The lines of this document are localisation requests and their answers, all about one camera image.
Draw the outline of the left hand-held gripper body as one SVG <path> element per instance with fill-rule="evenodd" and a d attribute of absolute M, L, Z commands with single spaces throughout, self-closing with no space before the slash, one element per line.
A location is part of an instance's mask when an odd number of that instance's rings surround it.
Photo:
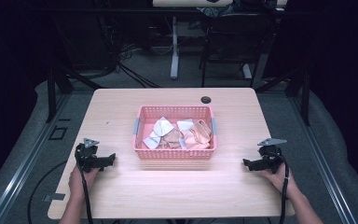
<path fill-rule="evenodd" d="M 96 156 L 98 144 L 99 141 L 85 138 L 76 146 L 76 163 L 81 171 L 88 173 L 93 168 L 99 168 L 99 162 L 104 161 Z"/>

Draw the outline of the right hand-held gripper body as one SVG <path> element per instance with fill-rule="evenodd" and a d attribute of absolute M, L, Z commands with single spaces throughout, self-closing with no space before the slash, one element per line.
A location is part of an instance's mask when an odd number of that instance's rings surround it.
<path fill-rule="evenodd" d="M 284 163 L 284 156 L 279 148 L 279 145 L 284 143 L 286 140 L 276 138 L 267 138 L 258 143 L 261 160 L 258 162 L 256 170 L 270 170 L 276 174 L 281 164 Z"/>

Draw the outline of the person's left hand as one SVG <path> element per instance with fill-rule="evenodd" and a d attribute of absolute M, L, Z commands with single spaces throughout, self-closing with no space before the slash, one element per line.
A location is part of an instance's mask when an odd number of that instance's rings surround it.
<path fill-rule="evenodd" d="M 91 189 L 98 173 L 99 170 L 93 168 L 90 172 L 81 174 L 80 170 L 75 167 L 70 174 L 68 183 L 70 188 L 70 199 L 72 201 L 83 201 L 85 198 L 83 180 L 86 180 L 87 188 Z"/>

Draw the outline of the person's right hand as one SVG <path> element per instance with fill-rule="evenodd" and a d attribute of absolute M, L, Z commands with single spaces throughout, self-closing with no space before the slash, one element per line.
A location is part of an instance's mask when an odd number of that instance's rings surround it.
<path fill-rule="evenodd" d="M 286 197 L 292 200 L 299 195 L 301 191 L 294 180 L 292 172 L 289 172 L 289 175 L 285 175 L 285 171 L 286 166 L 283 163 L 275 174 L 267 170 L 259 171 L 258 173 L 268 179 L 279 192 L 283 191 L 283 183 L 287 181 Z"/>

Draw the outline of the black tape square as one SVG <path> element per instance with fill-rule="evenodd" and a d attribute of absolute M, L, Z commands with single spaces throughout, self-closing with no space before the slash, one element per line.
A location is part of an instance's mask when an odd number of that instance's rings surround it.
<path fill-rule="evenodd" d="M 48 139 L 49 140 L 62 140 L 65 137 L 67 130 L 68 130 L 67 127 L 55 126 L 53 128 L 53 130 L 51 131 Z"/>

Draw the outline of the white sock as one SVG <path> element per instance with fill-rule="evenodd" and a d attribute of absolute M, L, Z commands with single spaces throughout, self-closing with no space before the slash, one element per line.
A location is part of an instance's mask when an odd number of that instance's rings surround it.
<path fill-rule="evenodd" d="M 187 131 L 193 126 L 193 119 L 183 119 L 176 122 L 180 131 Z"/>
<path fill-rule="evenodd" d="M 159 146 L 161 137 L 155 132 L 149 134 L 144 140 L 144 144 L 151 149 L 156 149 Z"/>
<path fill-rule="evenodd" d="M 164 136 L 174 129 L 174 126 L 164 117 L 160 118 L 153 127 L 156 136 Z"/>

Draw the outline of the grey tape strip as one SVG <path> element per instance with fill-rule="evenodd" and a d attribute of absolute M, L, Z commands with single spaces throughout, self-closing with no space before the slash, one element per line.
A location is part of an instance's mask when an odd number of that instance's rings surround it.
<path fill-rule="evenodd" d="M 52 201 L 62 201 L 65 198 L 65 195 L 62 193 L 52 193 L 44 196 L 43 201 L 51 203 Z"/>

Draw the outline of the peach sock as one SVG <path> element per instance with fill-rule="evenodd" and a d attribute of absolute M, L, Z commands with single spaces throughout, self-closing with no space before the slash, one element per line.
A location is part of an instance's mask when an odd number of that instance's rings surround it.
<path fill-rule="evenodd" d="M 181 131 L 187 149 L 208 149 L 212 139 L 212 130 L 206 122 L 199 119 L 186 131 Z"/>

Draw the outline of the tan sock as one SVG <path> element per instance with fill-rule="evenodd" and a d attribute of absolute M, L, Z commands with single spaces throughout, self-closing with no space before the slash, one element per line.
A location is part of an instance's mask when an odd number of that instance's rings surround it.
<path fill-rule="evenodd" d="M 158 147 L 164 149 L 180 148 L 181 147 L 179 141 L 180 137 L 181 137 L 181 133 L 173 129 L 172 131 L 161 137 Z"/>

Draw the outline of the pink plastic basket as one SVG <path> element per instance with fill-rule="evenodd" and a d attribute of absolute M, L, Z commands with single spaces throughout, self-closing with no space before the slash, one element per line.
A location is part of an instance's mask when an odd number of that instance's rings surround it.
<path fill-rule="evenodd" d="M 199 119 L 206 122 L 212 130 L 212 139 L 208 149 L 187 149 L 184 138 L 180 137 L 180 148 L 148 148 L 143 140 L 153 132 L 154 124 L 160 118 L 166 118 L 174 129 L 181 132 L 176 122 L 183 119 Z M 207 105 L 144 105 L 141 106 L 135 121 L 132 146 L 138 157 L 143 160 L 209 160 L 216 149 L 216 128 L 213 110 Z"/>

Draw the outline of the black metal stand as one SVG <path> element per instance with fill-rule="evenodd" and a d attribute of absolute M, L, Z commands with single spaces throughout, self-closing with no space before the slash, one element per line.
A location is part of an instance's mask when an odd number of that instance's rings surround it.
<path fill-rule="evenodd" d="M 307 126 L 310 126 L 309 120 L 309 105 L 310 105 L 310 74 L 306 68 L 297 68 L 287 74 L 275 77 L 267 84 L 264 84 L 255 89 L 256 92 L 267 91 L 270 88 L 278 85 L 284 80 L 288 79 L 289 84 L 285 89 L 287 97 L 297 97 L 301 91 L 300 117 Z"/>
<path fill-rule="evenodd" d="M 58 61 L 53 61 L 50 65 L 48 72 L 48 118 L 47 122 L 51 122 L 57 114 L 57 101 L 56 101 L 56 88 L 63 94 L 70 94 L 74 87 L 69 81 L 72 77 L 86 86 L 91 87 L 94 90 L 101 89 L 102 86 L 83 77 L 78 72 L 70 69 L 68 66 L 63 65 Z"/>

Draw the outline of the white desk foot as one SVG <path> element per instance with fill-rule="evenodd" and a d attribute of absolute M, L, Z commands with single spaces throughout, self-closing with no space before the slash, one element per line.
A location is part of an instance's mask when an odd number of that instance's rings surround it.
<path fill-rule="evenodd" d="M 248 63 L 246 63 L 243 67 L 242 67 L 242 72 L 243 72 L 243 76 L 245 79 L 251 79 L 253 77 L 250 66 Z"/>

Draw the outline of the white desk leg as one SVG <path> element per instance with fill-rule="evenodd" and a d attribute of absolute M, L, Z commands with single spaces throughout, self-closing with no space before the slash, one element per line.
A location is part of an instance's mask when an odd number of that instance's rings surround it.
<path fill-rule="evenodd" d="M 171 79 L 178 78 L 179 65 L 179 50 L 178 50 L 178 35 L 177 35 L 177 20 L 172 18 L 172 64 L 171 64 Z"/>

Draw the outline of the black chair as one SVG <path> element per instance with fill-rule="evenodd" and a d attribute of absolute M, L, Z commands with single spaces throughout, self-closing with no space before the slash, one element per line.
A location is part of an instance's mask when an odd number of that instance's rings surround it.
<path fill-rule="evenodd" d="M 275 29 L 275 19 L 266 13 L 240 12 L 208 20 L 200 58 L 201 86 L 207 80 L 208 63 L 253 65 L 253 86 L 262 52 Z"/>

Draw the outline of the metal floor rail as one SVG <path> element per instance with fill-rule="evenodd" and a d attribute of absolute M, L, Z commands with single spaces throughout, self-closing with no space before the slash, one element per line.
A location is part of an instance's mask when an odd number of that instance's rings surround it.
<path fill-rule="evenodd" d="M 58 224 L 48 217 L 51 203 L 71 153 L 80 113 L 73 113 L 74 95 L 63 95 L 58 111 L 46 122 L 46 102 L 37 102 L 30 121 L 0 170 L 0 224 Z M 62 140 L 49 140 L 55 126 L 67 127 Z"/>
<path fill-rule="evenodd" d="M 299 111 L 300 104 L 295 98 L 288 98 L 288 102 L 291 105 L 297 122 L 299 123 L 302 131 L 306 135 L 310 143 L 310 151 L 312 158 L 316 163 L 318 171 L 324 181 L 324 185 L 328 191 L 328 194 L 337 210 L 337 213 L 341 219 L 342 224 L 358 224 L 352 210 L 349 207 L 347 200 L 345 199 L 341 187 L 335 179 L 332 170 L 322 152 L 320 144 L 312 130 L 311 126 L 308 126 L 303 120 Z"/>

